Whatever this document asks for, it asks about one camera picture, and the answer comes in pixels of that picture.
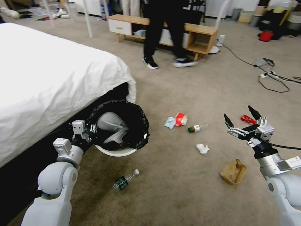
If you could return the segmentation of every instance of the red snack bag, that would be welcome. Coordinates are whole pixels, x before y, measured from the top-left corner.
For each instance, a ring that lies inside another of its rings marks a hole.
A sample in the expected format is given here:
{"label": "red snack bag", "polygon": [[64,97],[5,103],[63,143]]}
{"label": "red snack bag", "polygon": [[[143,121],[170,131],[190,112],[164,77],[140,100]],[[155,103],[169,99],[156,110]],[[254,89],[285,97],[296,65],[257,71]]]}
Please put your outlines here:
{"label": "red snack bag", "polygon": [[186,125],[186,122],[188,120],[187,115],[183,114],[183,113],[178,113],[175,117],[176,119],[176,124],[175,126],[183,126]]}

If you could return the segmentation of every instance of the floor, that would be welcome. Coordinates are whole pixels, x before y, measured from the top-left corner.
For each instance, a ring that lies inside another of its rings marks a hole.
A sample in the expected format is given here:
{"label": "floor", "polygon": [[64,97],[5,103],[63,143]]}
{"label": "floor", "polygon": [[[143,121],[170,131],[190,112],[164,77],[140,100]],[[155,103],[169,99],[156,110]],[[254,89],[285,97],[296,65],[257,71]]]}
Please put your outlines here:
{"label": "floor", "polygon": [[[288,83],[288,93],[268,91],[257,81],[260,70],[239,61],[225,48],[205,56],[195,67],[182,69],[172,67],[172,52],[159,49],[154,59],[160,68],[149,70],[141,62],[143,44],[123,39],[116,43],[116,35],[108,31],[106,22],[95,17],[90,17],[93,38],[88,37],[83,16],[74,24],[58,19],[56,28],[48,21],[4,19],[115,54],[127,63],[137,81],[136,103],[150,122],[149,143],[122,158],[106,156],[96,148],[87,152],[73,189],[71,226],[279,224],[278,210],[252,149],[226,133],[223,114],[243,128],[247,124],[240,117],[250,115],[247,106],[251,105],[276,128],[272,141],[301,146],[299,85]],[[300,76],[300,37],[260,42],[257,29],[227,21],[222,21],[219,33],[226,35],[225,45],[244,60],[270,58],[276,73]],[[263,82],[283,90],[271,79]],[[188,115],[188,125],[172,130],[164,127],[167,117],[178,112]],[[209,128],[187,132],[188,126],[200,123],[207,123]],[[206,155],[196,149],[200,143],[209,146]],[[299,154],[280,151],[283,158]],[[245,163],[248,171],[241,184],[231,186],[219,173],[235,158]],[[136,180],[125,190],[114,191],[114,180],[134,169],[140,171]],[[20,225],[23,214],[9,225]]]}

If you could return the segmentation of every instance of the black shoe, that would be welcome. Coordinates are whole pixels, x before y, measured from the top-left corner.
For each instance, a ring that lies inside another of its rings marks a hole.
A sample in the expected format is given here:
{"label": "black shoe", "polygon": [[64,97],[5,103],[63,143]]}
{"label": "black shoe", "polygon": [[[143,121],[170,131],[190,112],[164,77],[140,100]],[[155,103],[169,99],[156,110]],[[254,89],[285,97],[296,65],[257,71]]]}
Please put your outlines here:
{"label": "black shoe", "polygon": [[142,58],[142,61],[143,63],[146,64],[146,66],[149,68],[149,69],[157,69],[159,66],[154,62],[154,59],[153,57],[143,57]]}
{"label": "black shoe", "polygon": [[176,58],[174,60],[174,62],[172,63],[172,65],[174,67],[191,67],[196,65],[197,62],[196,61],[192,61],[188,58]]}

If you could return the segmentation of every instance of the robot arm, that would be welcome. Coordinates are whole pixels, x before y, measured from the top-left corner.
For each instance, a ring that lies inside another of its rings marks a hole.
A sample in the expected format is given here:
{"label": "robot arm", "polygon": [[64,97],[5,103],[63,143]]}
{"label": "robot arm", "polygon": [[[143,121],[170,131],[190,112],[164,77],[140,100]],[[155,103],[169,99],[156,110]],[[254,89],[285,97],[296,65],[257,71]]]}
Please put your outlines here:
{"label": "robot arm", "polygon": [[77,181],[77,170],[83,154],[92,146],[96,127],[86,130],[85,121],[72,123],[73,141],[58,138],[53,146],[57,162],[47,166],[38,177],[41,197],[34,199],[26,211],[21,226],[67,226],[71,216],[71,195]]}
{"label": "robot arm", "polygon": [[247,141],[260,165],[260,172],[267,181],[269,193],[274,197],[280,212],[281,226],[301,226],[301,178],[290,171],[301,168],[301,159],[296,156],[282,159],[277,149],[269,143],[275,129],[261,117],[258,111],[249,106],[257,124],[244,129],[234,127],[231,120],[224,114],[228,133]]}

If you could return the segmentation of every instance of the black cable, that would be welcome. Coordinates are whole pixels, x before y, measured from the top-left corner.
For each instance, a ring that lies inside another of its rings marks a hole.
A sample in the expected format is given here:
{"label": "black cable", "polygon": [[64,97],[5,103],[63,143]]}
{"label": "black cable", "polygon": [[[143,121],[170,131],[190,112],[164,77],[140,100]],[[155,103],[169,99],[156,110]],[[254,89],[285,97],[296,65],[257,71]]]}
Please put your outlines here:
{"label": "black cable", "polygon": [[257,67],[260,68],[261,70],[263,70],[263,71],[265,72],[265,75],[267,75],[267,76],[269,76],[270,78],[272,78],[272,79],[274,79],[274,80],[276,80],[276,81],[282,83],[282,85],[283,85],[287,90],[285,90],[285,91],[277,91],[277,90],[269,89],[269,88],[267,88],[267,87],[265,87],[265,86],[263,85],[263,83],[260,81],[260,76],[258,76],[258,82],[259,82],[265,89],[270,90],[270,91],[274,91],[274,92],[276,92],[276,93],[286,93],[286,92],[291,91],[291,89],[290,89],[283,81],[280,81],[280,80],[274,78],[273,76],[270,75],[270,72],[267,72],[266,70],[262,69],[261,67],[259,67],[259,66],[257,66]]}
{"label": "black cable", "polygon": [[[289,92],[290,91],[290,88],[284,83],[284,82],[282,82],[282,81],[280,81],[280,80],[278,80],[278,79],[276,79],[276,78],[274,78],[273,76],[271,76],[270,75],[270,72],[267,72],[266,70],[264,70],[264,69],[262,69],[260,66],[257,66],[257,65],[255,65],[255,64],[251,64],[251,63],[249,63],[249,62],[247,62],[247,61],[244,61],[243,59],[241,59],[241,58],[239,58],[229,47],[227,47],[227,46],[225,46],[223,43],[220,43],[223,47],[225,47],[227,50],[229,50],[237,59],[239,59],[240,61],[242,61],[242,62],[244,62],[244,63],[246,63],[246,64],[249,64],[249,65],[251,65],[251,66],[254,66],[254,67],[258,67],[258,68],[260,68],[261,70],[263,70],[264,72],[266,72],[267,73],[267,75],[270,77],[270,78],[272,78],[272,79],[274,79],[274,80],[276,80],[276,81],[278,81],[278,82],[280,82],[280,83],[282,83],[282,85],[287,89],[287,90],[285,90],[285,91],[277,91],[277,90],[273,90],[273,89],[269,89],[269,88],[267,88],[267,87],[265,87],[264,85],[263,85],[263,83],[260,81],[260,76],[258,77],[258,82],[265,88],[265,89],[267,89],[267,90],[270,90],[270,91],[273,91],[273,92],[277,92],[277,93],[286,93],[286,92]],[[267,62],[267,64],[268,65],[270,65],[270,66],[275,66],[275,63],[272,61],[272,60],[270,60],[270,59],[267,59],[267,58],[263,58],[266,62]],[[285,80],[285,81],[289,81],[289,82],[295,82],[295,83],[298,83],[298,84],[301,84],[301,82],[299,82],[299,81],[295,81],[295,80],[292,80],[292,79],[289,79],[289,78],[286,78],[286,77],[282,77],[282,76],[279,76],[279,75],[277,75],[279,78],[281,78],[281,79],[283,79],[283,80]],[[297,76],[294,76],[293,77],[294,79],[298,79],[298,80],[301,80],[301,78],[300,77],[297,77]]]}
{"label": "black cable", "polygon": [[247,62],[247,61],[244,61],[244,60],[242,60],[241,58],[239,58],[237,55],[235,55],[235,53],[234,53],[229,47],[225,46],[223,43],[220,43],[220,44],[222,44],[223,47],[225,47],[227,50],[229,50],[229,51],[230,51],[237,59],[239,59],[240,61],[242,61],[242,62],[244,62],[244,63],[246,63],[246,64],[249,64],[249,65],[255,67],[254,64],[251,64],[251,63],[249,63],[249,62]]}
{"label": "black cable", "polygon": [[279,144],[272,144],[268,141],[265,141],[265,140],[262,140],[261,138],[257,137],[258,140],[264,142],[264,143],[267,143],[267,144],[270,144],[272,146],[275,146],[275,147],[279,147],[279,148],[285,148],[285,149],[294,149],[294,150],[300,150],[301,151],[301,148],[296,148],[296,147],[290,147],[290,146],[283,146],[283,145],[279,145]]}

